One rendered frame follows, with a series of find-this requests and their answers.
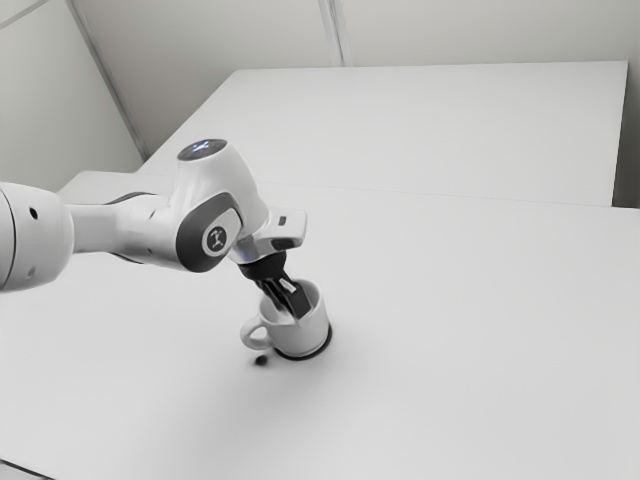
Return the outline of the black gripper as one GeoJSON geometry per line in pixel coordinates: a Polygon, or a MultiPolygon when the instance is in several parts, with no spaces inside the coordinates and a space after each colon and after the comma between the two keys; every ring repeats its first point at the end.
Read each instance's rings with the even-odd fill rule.
{"type": "Polygon", "coordinates": [[[238,264],[238,268],[245,278],[257,283],[278,311],[302,319],[311,311],[311,302],[302,283],[286,274],[286,260],[285,253],[274,253],[251,263],[238,264]]]}

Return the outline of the white ceramic mug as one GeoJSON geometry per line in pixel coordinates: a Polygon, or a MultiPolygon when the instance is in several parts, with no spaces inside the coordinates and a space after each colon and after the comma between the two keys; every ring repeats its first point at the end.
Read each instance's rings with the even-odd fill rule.
{"type": "Polygon", "coordinates": [[[278,310],[271,299],[263,295],[257,314],[240,330],[242,343],[253,350],[274,348],[284,358],[307,359],[321,352],[330,342],[332,330],[324,297],[319,287],[309,280],[295,279],[306,294],[311,308],[301,319],[286,310],[278,310]]]}

